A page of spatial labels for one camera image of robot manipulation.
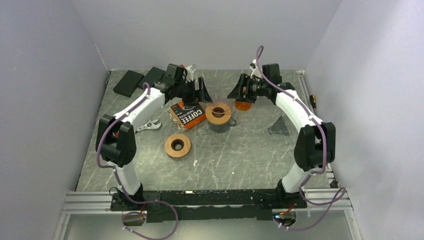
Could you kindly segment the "wooden dripper ring holder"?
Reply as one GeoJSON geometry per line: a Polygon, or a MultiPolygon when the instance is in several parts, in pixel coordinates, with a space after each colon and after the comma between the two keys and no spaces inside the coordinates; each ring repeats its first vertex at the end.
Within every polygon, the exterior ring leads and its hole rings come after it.
{"type": "Polygon", "coordinates": [[[215,102],[205,108],[205,116],[213,125],[224,125],[229,122],[232,116],[232,110],[224,102],[215,102]]]}

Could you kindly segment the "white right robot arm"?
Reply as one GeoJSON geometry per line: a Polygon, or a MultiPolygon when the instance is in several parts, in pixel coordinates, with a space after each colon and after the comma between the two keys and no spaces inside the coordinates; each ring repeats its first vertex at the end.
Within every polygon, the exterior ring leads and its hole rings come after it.
{"type": "Polygon", "coordinates": [[[293,152],[295,163],[279,180],[275,194],[276,203],[287,208],[295,201],[294,193],[334,161],[336,128],[333,123],[317,117],[291,83],[283,82],[277,63],[259,66],[253,61],[249,68],[251,73],[240,75],[227,98],[253,104],[258,97],[266,97],[285,113],[298,132],[293,152]]]}

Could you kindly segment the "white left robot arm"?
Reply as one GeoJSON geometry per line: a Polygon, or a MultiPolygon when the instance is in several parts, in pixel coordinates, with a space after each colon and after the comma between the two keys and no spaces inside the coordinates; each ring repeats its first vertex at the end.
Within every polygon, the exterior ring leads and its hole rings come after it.
{"type": "Polygon", "coordinates": [[[95,145],[96,164],[112,169],[124,204],[131,210],[144,203],[143,185],[133,164],[137,151],[136,130],[157,109],[174,98],[186,106],[198,102],[212,103],[203,77],[197,75],[197,66],[170,63],[165,70],[151,68],[136,84],[143,93],[126,108],[114,115],[103,115],[98,122],[95,145]]]}

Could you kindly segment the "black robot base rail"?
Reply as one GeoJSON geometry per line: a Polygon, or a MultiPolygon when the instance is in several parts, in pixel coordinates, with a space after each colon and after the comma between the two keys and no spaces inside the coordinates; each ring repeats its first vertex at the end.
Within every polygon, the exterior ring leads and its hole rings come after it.
{"type": "Polygon", "coordinates": [[[148,223],[188,220],[256,219],[270,221],[278,211],[306,209],[298,193],[274,188],[231,190],[145,190],[146,204],[135,204],[123,193],[112,193],[113,212],[145,210],[148,223]]]}

